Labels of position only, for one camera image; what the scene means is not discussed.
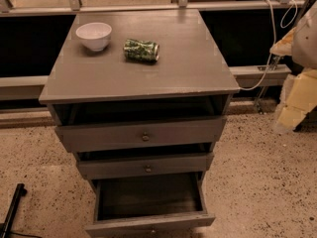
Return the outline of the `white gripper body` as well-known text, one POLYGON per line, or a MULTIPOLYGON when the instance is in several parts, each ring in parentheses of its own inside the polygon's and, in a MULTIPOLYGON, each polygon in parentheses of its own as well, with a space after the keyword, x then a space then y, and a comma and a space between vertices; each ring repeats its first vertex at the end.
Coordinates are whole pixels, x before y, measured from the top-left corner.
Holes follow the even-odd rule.
POLYGON ((275 109, 273 131, 285 134, 293 131, 317 107, 317 70, 304 68, 298 75, 289 75, 275 109))

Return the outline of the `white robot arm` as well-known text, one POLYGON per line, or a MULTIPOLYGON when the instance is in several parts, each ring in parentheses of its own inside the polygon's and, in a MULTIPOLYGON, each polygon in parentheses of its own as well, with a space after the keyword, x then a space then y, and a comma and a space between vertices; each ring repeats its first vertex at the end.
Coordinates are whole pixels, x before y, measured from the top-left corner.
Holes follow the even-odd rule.
POLYGON ((287 78, 281 91, 273 129, 282 134, 294 130, 317 107, 317 1, 270 51, 279 57, 291 56, 303 67, 298 75, 287 78))

